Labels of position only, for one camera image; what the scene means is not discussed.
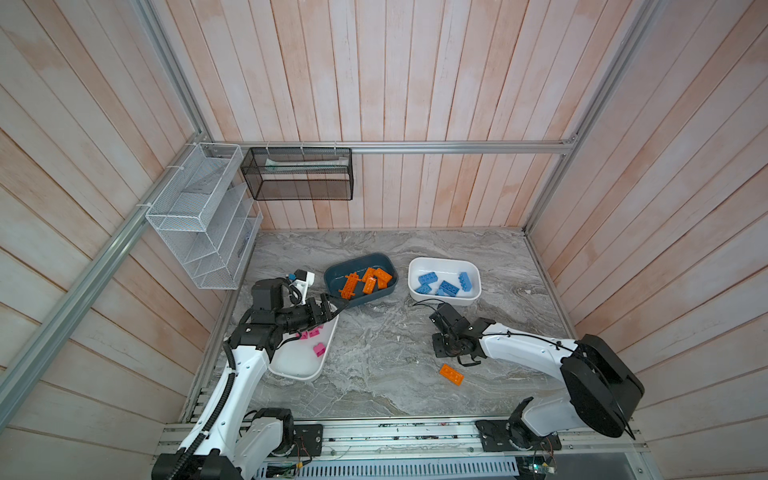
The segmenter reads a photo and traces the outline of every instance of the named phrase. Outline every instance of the dark blue bin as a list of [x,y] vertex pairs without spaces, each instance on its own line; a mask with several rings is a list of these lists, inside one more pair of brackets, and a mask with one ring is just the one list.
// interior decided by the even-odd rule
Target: dark blue bin
[[363,282],[358,282],[357,287],[355,287],[355,296],[353,296],[349,301],[349,306],[347,308],[363,305],[364,303],[368,303],[372,300],[376,300],[377,298],[381,298],[392,293],[395,290],[395,285],[397,284],[397,270],[395,270],[395,266],[392,265],[392,261],[384,253],[371,253],[370,255],[365,255],[364,257],[338,263],[326,270],[326,274],[323,276],[323,279],[326,281],[326,287],[328,288],[330,295],[336,298],[341,298],[341,293],[339,291],[344,290],[344,286],[346,285],[347,280],[346,276],[357,272],[358,276],[362,278],[362,276],[366,274],[366,271],[369,269],[369,267],[373,268],[374,270],[377,268],[384,270],[389,275],[392,275],[392,279],[389,281],[387,287],[384,290],[379,290],[379,285],[376,285],[373,288],[373,293],[368,295],[362,292],[362,288],[365,286],[365,284]]

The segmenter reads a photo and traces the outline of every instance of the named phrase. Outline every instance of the blue building block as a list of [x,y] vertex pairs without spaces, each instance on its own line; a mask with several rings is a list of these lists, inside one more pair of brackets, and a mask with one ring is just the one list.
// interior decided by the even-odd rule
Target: blue building block
[[435,272],[425,273],[419,277],[419,283],[422,285],[429,285],[430,283],[437,281],[437,274]]
[[447,293],[448,296],[456,296],[456,293],[458,293],[458,287],[446,282],[445,280],[440,283],[439,289]]
[[419,288],[414,290],[416,293],[421,293],[422,295],[427,295],[429,292],[432,291],[432,288],[429,286],[428,283],[425,283],[424,285],[421,285]]
[[472,282],[469,281],[469,275],[466,272],[461,272],[458,275],[458,282],[462,285],[462,290],[465,292],[472,290]]

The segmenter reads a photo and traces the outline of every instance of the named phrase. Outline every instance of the orange lego brick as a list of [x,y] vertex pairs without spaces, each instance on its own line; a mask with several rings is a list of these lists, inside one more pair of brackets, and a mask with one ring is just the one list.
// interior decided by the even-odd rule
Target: orange lego brick
[[362,276],[360,279],[361,282],[367,282],[370,277],[373,276],[375,270],[373,268],[368,267],[368,270],[366,270],[366,274]]
[[355,287],[357,286],[357,282],[359,282],[360,277],[357,275],[357,273],[351,273],[350,275],[346,276],[346,285],[344,285],[344,290],[339,290],[341,293],[341,297],[344,300],[349,300],[353,296],[355,296]]
[[387,283],[392,279],[392,275],[389,275],[380,268],[377,268],[374,274],[376,275],[376,278],[379,279],[379,290],[384,290]]
[[442,364],[442,368],[440,369],[440,375],[454,382],[456,385],[461,385],[462,382],[464,381],[464,376],[461,373],[456,372],[454,369],[449,367],[447,363]]
[[366,295],[373,293],[373,287],[376,286],[376,277],[369,276],[366,280],[366,285],[362,288],[362,292]]

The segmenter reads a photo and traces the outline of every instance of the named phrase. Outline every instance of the wooden wall panel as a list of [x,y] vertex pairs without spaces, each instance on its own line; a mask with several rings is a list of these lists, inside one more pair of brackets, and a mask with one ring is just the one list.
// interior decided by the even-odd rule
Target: wooden wall panel
[[576,331],[645,385],[665,478],[768,466],[766,27],[762,1],[668,4],[532,232]]
[[[568,138],[641,3],[153,2],[222,141]],[[520,227],[554,165],[549,154],[354,164],[355,200],[266,202],[271,226]]]
[[[133,8],[0,5],[1,370],[193,133]],[[4,475],[146,476],[220,308],[147,232],[0,433]]]

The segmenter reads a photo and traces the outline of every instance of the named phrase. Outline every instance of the gray marble surface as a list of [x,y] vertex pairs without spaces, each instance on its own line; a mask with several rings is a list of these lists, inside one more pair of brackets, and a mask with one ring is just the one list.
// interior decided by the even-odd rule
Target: gray marble surface
[[[252,408],[290,408],[296,418],[508,415],[523,398],[558,388],[546,375],[509,362],[484,359],[480,366],[462,367],[456,359],[435,358],[430,310],[412,306],[409,295],[408,264],[414,258],[468,260],[480,270],[482,295],[472,306],[457,307],[467,319],[484,316],[516,329],[565,337],[516,230],[259,233],[230,331],[250,305],[256,280],[302,268],[316,273],[310,294],[317,295],[326,291],[326,268],[374,252],[388,255],[400,275],[392,295],[342,312],[323,371],[313,382],[267,372]],[[224,363],[222,354],[210,387]],[[460,386],[439,375],[443,363],[465,376]]]

